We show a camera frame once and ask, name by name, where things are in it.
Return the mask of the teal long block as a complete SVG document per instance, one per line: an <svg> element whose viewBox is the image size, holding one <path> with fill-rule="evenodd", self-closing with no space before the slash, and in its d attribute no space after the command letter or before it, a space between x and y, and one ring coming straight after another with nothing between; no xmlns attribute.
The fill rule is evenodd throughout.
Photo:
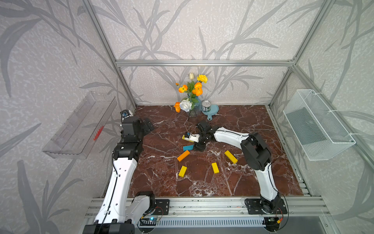
<svg viewBox="0 0 374 234"><path fill-rule="evenodd" d="M183 147L183 151L191 151L194 149L194 145L188 145Z"/></svg>

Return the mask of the orange block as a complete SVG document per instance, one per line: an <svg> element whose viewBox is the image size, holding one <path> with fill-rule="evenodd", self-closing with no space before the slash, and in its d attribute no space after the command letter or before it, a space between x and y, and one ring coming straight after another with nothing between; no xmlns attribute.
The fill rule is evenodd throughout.
<svg viewBox="0 0 374 234"><path fill-rule="evenodd" d="M185 159L188 155L190 155L190 151L184 151L180 156L177 157L177 160L181 162L183 159Z"/></svg>

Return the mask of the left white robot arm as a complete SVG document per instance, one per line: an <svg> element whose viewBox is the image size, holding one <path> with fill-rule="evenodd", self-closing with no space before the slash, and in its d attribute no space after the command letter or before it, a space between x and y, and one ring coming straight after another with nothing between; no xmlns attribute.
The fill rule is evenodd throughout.
<svg viewBox="0 0 374 234"><path fill-rule="evenodd" d="M152 191L138 193L126 207L131 180L143 151L143 138L154 126L149 119L136 116L122 117L121 126L121 140L112 153L113 172L106 196L93 224L85 225L85 234L133 234L141 217L155 209Z"/></svg>

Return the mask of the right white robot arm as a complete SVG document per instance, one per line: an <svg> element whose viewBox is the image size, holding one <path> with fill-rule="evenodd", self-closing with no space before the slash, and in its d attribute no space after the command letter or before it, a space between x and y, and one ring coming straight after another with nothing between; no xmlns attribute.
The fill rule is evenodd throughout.
<svg viewBox="0 0 374 234"><path fill-rule="evenodd" d="M271 152L259 133L239 133L224 127L210 126L206 121L196 125L199 130L194 149L204 151L210 141L226 143L241 149L260 186L260 208L266 214L277 211L282 201L272 174Z"/></svg>

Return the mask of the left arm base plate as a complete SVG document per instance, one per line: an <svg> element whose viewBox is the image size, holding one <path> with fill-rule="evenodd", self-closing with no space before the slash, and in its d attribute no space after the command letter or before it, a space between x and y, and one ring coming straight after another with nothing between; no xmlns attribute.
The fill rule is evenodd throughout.
<svg viewBox="0 0 374 234"><path fill-rule="evenodd" d="M155 209L152 215L168 215L170 207L169 199L156 199Z"/></svg>

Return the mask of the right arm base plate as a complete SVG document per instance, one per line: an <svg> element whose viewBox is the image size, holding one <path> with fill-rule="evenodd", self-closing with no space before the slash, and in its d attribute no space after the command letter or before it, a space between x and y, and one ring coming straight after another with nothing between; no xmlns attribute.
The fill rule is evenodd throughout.
<svg viewBox="0 0 374 234"><path fill-rule="evenodd" d="M272 201L268 201L263 197L259 199L245 199L244 204L249 215L288 214L287 205L279 196L276 196Z"/></svg>

